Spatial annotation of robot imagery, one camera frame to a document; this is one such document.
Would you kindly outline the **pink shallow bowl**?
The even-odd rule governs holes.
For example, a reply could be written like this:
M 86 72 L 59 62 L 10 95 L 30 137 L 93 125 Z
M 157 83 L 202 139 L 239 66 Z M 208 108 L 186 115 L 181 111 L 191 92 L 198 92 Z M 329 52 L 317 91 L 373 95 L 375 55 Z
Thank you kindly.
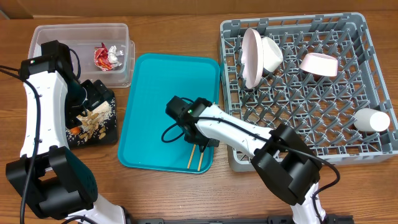
M 306 54 L 299 68 L 314 75 L 335 77 L 338 73 L 338 60 L 325 54 L 309 53 Z

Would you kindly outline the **white small bowl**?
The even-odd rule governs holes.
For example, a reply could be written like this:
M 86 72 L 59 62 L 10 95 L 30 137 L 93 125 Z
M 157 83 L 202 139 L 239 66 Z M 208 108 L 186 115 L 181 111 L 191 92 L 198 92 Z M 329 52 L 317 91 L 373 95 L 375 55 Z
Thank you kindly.
M 274 72 L 283 61 L 283 54 L 279 46 L 269 37 L 262 38 L 264 70 Z

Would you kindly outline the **red snack wrapper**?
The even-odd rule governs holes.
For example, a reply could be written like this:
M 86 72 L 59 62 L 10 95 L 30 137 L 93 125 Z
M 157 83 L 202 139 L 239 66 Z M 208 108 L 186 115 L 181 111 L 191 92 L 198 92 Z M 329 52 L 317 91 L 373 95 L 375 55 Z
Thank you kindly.
M 124 55 L 123 50 L 118 50 L 115 45 L 107 48 L 102 42 L 101 47 L 94 48 L 94 64 L 104 72 L 114 70 L 123 63 L 119 61 L 119 57 Z

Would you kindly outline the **white paper cup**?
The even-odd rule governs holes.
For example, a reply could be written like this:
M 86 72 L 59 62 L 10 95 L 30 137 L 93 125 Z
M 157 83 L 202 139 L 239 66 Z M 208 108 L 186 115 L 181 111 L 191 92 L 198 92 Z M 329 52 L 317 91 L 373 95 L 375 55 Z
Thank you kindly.
M 355 112 L 354 126 L 359 131 L 364 132 L 381 132 L 385 131 L 390 125 L 390 117 L 378 110 L 371 108 L 363 108 Z

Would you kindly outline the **wooden chopstick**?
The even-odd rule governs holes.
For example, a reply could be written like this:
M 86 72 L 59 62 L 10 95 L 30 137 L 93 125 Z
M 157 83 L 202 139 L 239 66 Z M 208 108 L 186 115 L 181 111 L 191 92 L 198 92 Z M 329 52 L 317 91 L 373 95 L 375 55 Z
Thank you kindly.
M 193 147 L 192 147 L 192 151 L 191 151 L 191 154 L 190 154 L 190 158 L 189 158 L 188 164 L 187 164 L 187 169 L 189 169 L 190 166 L 191 166 L 191 164 L 192 164 L 192 160 L 193 160 L 193 156 L 194 156 L 194 154 L 195 154 L 196 146 L 197 146 L 197 145 L 194 144 Z
M 204 156 L 204 152 L 201 152 L 201 154 L 200 154 L 200 160 L 199 160 L 199 162 L 198 162 L 197 171 L 201 171 L 201 165 L 202 165 L 202 162 L 203 162 L 203 156 Z

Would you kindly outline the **orange carrot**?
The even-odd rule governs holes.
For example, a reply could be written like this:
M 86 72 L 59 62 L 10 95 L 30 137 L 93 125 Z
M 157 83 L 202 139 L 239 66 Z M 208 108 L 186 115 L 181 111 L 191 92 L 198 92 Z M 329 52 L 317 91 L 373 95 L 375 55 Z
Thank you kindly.
M 78 135 L 78 134 L 80 134 L 81 129 L 80 129 L 79 126 L 77 126 L 77 127 L 71 128 L 71 129 L 70 129 L 70 132 L 71 132 L 73 135 Z

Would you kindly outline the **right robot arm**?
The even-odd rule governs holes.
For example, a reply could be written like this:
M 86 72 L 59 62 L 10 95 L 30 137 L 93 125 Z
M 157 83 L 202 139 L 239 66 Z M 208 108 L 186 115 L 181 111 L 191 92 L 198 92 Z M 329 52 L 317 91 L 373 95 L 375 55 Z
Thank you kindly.
M 322 162 L 289 126 L 264 128 L 235 118 L 204 98 L 174 96 L 165 112 L 186 142 L 205 149 L 223 142 L 248 156 L 266 187 L 290 205 L 294 223 L 324 223 L 318 196 Z

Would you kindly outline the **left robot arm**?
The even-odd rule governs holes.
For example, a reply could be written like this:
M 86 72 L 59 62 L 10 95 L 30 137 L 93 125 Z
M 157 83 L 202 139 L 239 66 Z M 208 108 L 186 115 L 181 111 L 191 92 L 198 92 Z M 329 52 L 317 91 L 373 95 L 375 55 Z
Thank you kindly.
M 132 216 L 98 192 L 92 171 L 72 153 L 78 142 L 117 141 L 116 101 L 100 80 L 80 81 L 74 50 L 53 40 L 20 68 L 1 71 L 24 84 L 27 124 L 20 158 L 6 177 L 21 196 L 21 211 L 63 223 L 132 223 Z

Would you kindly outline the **white plate with peanuts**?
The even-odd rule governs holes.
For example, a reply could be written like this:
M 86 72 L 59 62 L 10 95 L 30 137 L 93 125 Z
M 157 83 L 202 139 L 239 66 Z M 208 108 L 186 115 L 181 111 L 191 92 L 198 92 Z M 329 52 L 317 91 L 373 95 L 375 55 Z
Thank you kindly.
M 246 88 L 252 89 L 258 86 L 263 73 L 263 47 L 261 36 L 257 30 L 248 28 L 243 37 L 242 76 L 246 80 Z

